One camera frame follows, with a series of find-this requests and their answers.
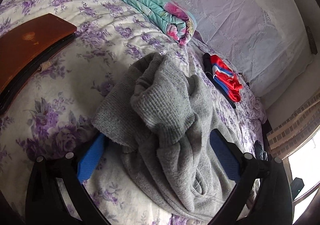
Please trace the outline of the grey sweatpants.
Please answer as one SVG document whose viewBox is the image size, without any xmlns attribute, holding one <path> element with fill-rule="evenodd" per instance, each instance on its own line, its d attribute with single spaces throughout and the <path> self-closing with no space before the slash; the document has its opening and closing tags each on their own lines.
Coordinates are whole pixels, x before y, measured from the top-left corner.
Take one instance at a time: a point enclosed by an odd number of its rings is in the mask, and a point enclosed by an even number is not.
<svg viewBox="0 0 320 225">
<path fill-rule="evenodd" d="M 132 64 L 92 124 L 120 144 L 131 179 L 170 213 L 209 221 L 234 188 L 209 135 L 218 129 L 238 144 L 236 134 L 219 118 L 204 82 L 166 55 L 151 53 Z"/>
</svg>

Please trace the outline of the purple floral bedspread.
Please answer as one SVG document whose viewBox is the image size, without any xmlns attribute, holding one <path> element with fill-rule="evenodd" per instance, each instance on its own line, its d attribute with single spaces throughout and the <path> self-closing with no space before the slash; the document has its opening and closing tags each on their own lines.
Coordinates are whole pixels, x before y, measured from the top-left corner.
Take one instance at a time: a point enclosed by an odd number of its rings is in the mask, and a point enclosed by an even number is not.
<svg viewBox="0 0 320 225">
<path fill-rule="evenodd" d="M 90 120 L 125 70 L 152 52 L 169 53 L 186 75 L 206 82 L 220 119 L 245 151 L 263 144 L 265 113 L 248 87 L 234 110 L 206 80 L 202 54 L 217 53 L 193 40 L 186 47 L 162 33 L 137 10 L 120 0 L 3 0 L 1 36 L 52 13 L 77 27 L 75 40 L 53 64 L 36 73 L 1 116 L 1 192 L 24 219 L 31 157 L 59 158 L 93 137 Z M 164 211 L 125 172 L 116 147 L 110 146 L 93 176 L 84 183 L 94 203 L 112 224 L 204 224 Z"/>
</svg>

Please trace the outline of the beige patterned curtain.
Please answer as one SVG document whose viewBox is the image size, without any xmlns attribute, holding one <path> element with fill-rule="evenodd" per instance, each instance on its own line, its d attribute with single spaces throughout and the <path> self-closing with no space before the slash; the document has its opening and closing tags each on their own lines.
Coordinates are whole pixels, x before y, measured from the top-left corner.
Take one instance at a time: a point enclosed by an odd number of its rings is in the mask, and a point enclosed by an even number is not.
<svg viewBox="0 0 320 225">
<path fill-rule="evenodd" d="M 319 92 L 267 134 L 272 157 L 284 159 L 307 142 L 319 127 Z"/>
</svg>

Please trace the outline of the folded red blue shorts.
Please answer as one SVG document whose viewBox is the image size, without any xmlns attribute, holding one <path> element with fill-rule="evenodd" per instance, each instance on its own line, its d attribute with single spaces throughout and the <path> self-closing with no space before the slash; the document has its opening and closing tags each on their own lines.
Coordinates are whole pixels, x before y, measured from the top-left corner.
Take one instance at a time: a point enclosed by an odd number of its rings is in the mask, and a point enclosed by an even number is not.
<svg viewBox="0 0 320 225">
<path fill-rule="evenodd" d="M 243 86 L 237 76 L 218 55 L 210 55 L 213 80 L 222 88 L 233 102 L 240 102 L 240 90 Z"/>
</svg>

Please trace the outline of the folded black garment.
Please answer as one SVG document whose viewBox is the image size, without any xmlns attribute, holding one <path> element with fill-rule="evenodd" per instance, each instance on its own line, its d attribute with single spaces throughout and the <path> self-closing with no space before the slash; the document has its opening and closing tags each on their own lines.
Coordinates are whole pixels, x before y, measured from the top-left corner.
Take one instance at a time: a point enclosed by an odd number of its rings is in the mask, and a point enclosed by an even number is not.
<svg viewBox="0 0 320 225">
<path fill-rule="evenodd" d="M 219 92 L 225 97 L 225 99 L 229 102 L 233 109 L 236 109 L 235 103 L 229 98 L 228 94 L 226 93 L 226 88 L 223 88 L 219 83 L 214 80 L 214 74 L 212 70 L 212 64 L 210 60 L 210 54 L 205 53 L 203 55 L 203 66 L 204 66 L 204 73 L 206 77 L 211 81 L 211 83 L 219 90 Z"/>
</svg>

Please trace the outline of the brown wooden board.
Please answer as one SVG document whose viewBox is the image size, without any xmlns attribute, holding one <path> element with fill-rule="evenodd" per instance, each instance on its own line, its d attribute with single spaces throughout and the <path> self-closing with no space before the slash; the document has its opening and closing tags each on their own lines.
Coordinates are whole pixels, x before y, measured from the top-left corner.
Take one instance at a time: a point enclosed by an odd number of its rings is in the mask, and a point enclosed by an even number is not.
<svg viewBox="0 0 320 225">
<path fill-rule="evenodd" d="M 76 30 L 72 23 L 48 13 L 1 36 L 1 114 L 32 75 L 75 39 Z"/>
</svg>

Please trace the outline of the folded teal floral blanket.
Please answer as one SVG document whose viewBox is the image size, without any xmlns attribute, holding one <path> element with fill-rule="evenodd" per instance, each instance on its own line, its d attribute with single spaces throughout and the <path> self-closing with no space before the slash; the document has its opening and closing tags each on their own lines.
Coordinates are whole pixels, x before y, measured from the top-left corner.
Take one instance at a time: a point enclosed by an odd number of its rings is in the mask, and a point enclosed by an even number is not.
<svg viewBox="0 0 320 225">
<path fill-rule="evenodd" d="M 173 0 L 121 0 L 144 14 L 164 34 L 186 45 L 197 27 L 194 16 Z"/>
</svg>

